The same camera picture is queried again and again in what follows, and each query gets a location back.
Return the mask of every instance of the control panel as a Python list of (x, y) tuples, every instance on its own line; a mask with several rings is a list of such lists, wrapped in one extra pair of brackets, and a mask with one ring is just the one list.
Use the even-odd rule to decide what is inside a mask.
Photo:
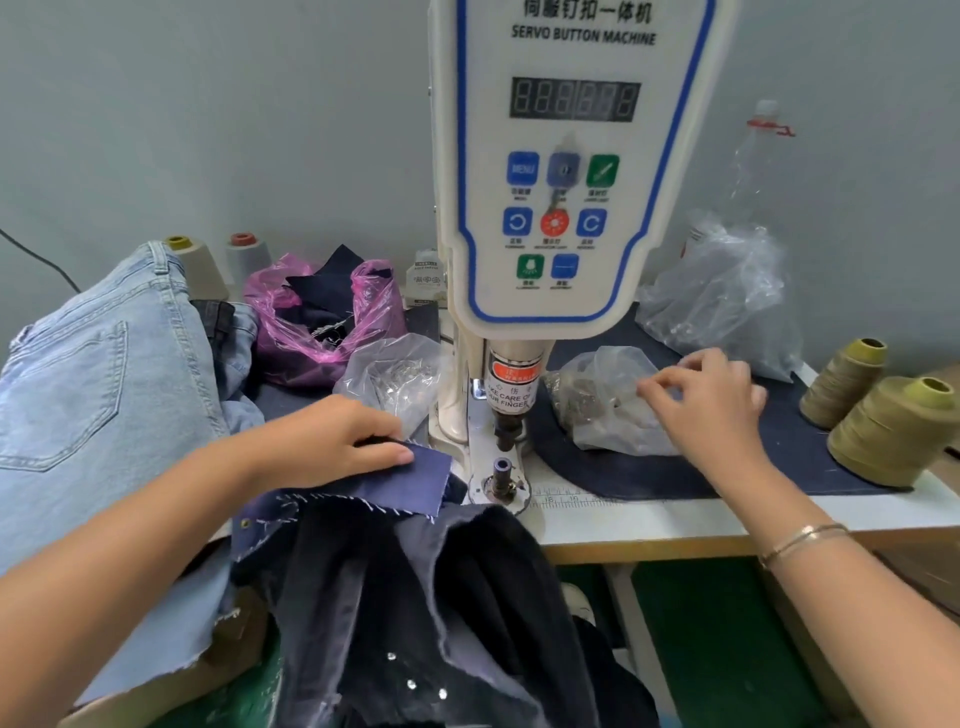
[(460, 319), (598, 333), (669, 220), (738, 0), (434, 0), (434, 165)]

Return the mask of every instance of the machine base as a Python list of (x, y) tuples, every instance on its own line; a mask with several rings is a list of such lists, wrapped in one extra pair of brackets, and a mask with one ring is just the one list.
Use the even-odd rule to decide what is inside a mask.
[[(502, 505), (515, 516), (530, 503), (530, 484), (523, 474), (523, 462), (516, 447), (507, 452), (497, 447), (493, 432), (493, 411), (479, 387), (472, 387), (467, 400), (467, 431), (469, 438), (471, 473), (469, 498), (473, 503)], [(497, 487), (494, 464), (510, 461), (510, 488)]]

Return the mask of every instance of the servo button machine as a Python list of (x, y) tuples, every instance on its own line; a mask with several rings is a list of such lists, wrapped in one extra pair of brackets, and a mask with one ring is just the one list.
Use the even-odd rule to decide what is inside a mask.
[(456, 325), (431, 435), (470, 498), (526, 507), (517, 442), (557, 339), (634, 299), (739, 0), (433, 0), (439, 251)]

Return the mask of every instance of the gold bracelet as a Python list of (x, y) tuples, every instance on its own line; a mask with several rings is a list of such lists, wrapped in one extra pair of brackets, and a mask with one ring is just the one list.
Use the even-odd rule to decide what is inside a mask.
[(770, 565), (774, 561), (787, 556), (796, 548), (811, 542), (823, 541), (833, 536), (850, 536), (850, 530), (843, 523), (804, 526), (770, 553), (760, 556), (760, 565), (770, 570)]

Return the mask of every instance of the blue button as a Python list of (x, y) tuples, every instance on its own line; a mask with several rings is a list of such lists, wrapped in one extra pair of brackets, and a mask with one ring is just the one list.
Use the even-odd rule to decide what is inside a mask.
[(577, 268), (579, 266), (580, 256), (575, 253), (554, 255), (550, 275), (558, 280), (569, 280), (577, 275)]
[(582, 209), (577, 220), (577, 234), (580, 237), (600, 237), (607, 226), (605, 209)]
[(511, 152), (507, 156), (507, 184), (536, 184), (539, 170), (540, 155), (536, 152)]
[(580, 170), (580, 155), (573, 152), (555, 152), (550, 155), (550, 164), (546, 168), (546, 183), (551, 187), (569, 189), (577, 183)]
[(534, 224), (534, 211), (530, 207), (507, 207), (503, 211), (503, 234), (512, 237), (529, 235)]

